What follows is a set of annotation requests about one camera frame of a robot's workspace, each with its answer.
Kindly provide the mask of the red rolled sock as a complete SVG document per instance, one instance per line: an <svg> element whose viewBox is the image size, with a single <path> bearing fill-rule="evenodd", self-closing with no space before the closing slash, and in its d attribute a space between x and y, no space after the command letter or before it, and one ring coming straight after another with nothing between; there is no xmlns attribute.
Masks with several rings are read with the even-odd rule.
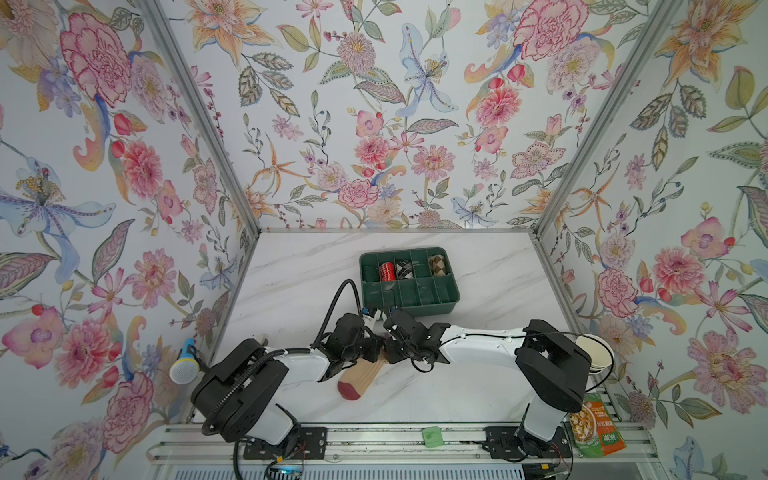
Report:
<svg viewBox="0 0 768 480"><path fill-rule="evenodd" d="M397 280L396 267L393 262L384 262L379 266L381 282L393 282Z"/></svg>

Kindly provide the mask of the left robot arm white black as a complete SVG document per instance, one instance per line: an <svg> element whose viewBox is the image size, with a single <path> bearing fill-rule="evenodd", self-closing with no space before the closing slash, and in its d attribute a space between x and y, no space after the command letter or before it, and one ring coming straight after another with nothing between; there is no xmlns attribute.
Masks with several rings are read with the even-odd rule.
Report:
<svg viewBox="0 0 768 480"><path fill-rule="evenodd" d="M242 341L210 367L191 401L203 415L201 433L228 443L257 439L270 446L293 444L300 424L275 400L284 386L322 383L363 361L375 362L384 338L365 318L346 314L311 347L270 349Z"/></svg>

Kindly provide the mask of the blue white toy microphone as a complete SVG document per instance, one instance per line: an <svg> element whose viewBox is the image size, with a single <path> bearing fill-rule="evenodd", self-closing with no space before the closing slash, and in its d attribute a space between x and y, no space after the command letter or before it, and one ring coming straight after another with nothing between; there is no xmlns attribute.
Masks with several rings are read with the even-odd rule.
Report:
<svg viewBox="0 0 768 480"><path fill-rule="evenodd" d="M168 375L173 383L187 385L193 382L200 372L193 338L187 339L179 351L177 359L171 364Z"/></svg>

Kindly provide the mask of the brown checkered rolled sock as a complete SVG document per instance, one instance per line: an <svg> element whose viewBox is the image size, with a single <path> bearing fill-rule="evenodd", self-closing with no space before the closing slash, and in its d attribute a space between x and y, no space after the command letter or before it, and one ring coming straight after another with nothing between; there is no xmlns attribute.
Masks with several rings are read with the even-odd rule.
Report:
<svg viewBox="0 0 768 480"><path fill-rule="evenodd" d="M444 255L436 254L428 258L428 265L431 274L434 277L444 277L448 275L448 265Z"/></svg>

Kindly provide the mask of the black white argyle rolled sock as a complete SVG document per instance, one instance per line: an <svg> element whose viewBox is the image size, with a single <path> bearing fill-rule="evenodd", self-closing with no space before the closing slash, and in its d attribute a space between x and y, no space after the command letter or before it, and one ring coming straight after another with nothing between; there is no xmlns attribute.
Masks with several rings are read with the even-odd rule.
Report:
<svg viewBox="0 0 768 480"><path fill-rule="evenodd" d="M413 264L409 260L397 260L395 262L395 273L398 280L409 280L414 278Z"/></svg>

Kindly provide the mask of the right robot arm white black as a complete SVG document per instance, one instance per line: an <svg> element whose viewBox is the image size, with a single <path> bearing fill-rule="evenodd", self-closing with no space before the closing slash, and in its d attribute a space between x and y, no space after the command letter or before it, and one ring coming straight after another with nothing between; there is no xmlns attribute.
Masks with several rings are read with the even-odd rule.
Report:
<svg viewBox="0 0 768 480"><path fill-rule="evenodd" d="M567 332L532 319L512 330L467 329L448 323L429 327L404 310L384 321L387 361L413 364L497 366L515 369L535 392L521 425L520 438L554 439L566 416L581 411L592 358Z"/></svg>

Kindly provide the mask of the stacked paper cups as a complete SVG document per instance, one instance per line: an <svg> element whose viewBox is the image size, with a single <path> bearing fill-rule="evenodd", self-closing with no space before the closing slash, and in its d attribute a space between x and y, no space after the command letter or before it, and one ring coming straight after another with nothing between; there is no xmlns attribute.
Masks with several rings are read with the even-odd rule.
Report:
<svg viewBox="0 0 768 480"><path fill-rule="evenodd" d="M576 345L584 350L591 358L590 373L597 375L608 372L614 366L614 354L610 345L592 334L580 335L576 338Z"/></svg>

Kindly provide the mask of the striped tan maroon purple sock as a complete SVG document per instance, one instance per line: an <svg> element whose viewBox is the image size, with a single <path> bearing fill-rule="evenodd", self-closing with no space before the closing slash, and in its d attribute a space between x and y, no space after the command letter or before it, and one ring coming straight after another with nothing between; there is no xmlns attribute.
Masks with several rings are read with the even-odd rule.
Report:
<svg viewBox="0 0 768 480"><path fill-rule="evenodd" d="M359 400L386 363L386 357L381 353L375 361L360 360L347 369L337 383L337 390L341 397L348 401Z"/></svg>

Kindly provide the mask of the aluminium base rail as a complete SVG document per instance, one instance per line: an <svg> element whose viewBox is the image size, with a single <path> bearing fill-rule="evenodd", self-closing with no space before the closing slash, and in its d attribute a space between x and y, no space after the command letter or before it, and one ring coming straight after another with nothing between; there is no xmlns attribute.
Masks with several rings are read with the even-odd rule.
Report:
<svg viewBox="0 0 768 480"><path fill-rule="evenodd" d="M320 462L326 464L479 463L490 458L490 453L482 448L487 428L482 423L440 424L444 444L436 448L425 446L426 424L331 423L324 427L325 454ZM159 442L149 448L147 458L152 465L229 465L233 452L232 444L204 436L197 424L187 424L165 428Z"/></svg>

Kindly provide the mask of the green snack packet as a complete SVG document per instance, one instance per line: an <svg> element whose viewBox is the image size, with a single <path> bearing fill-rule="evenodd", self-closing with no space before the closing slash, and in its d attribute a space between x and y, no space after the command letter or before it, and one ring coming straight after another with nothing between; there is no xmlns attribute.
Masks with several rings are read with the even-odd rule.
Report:
<svg viewBox="0 0 768 480"><path fill-rule="evenodd" d="M605 457L626 448L600 396L586 394L581 410L569 415L577 450L587 458Z"/></svg>

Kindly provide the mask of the green divided organizer tray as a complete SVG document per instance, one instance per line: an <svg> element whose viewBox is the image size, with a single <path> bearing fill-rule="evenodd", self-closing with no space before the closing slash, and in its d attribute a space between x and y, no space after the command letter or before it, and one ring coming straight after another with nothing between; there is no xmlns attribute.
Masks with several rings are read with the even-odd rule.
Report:
<svg viewBox="0 0 768 480"><path fill-rule="evenodd" d="M441 254L446 258L448 275L434 277L428 258ZM413 264L414 278L381 282L379 266L384 262L409 260ZM461 299L457 276L454 274L447 251L441 247L418 247L401 250L373 251L362 254L358 260L363 305L376 307L385 313L405 310L414 317L447 315Z"/></svg>

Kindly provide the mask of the green sticky tag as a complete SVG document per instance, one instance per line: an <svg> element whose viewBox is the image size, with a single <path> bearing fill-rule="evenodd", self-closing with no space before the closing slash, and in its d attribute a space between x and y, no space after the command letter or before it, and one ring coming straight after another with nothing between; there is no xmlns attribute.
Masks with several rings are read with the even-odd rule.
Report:
<svg viewBox="0 0 768 480"><path fill-rule="evenodd" d="M435 449L445 444L442 430L440 427L431 426L422 430L422 439L427 449Z"/></svg>

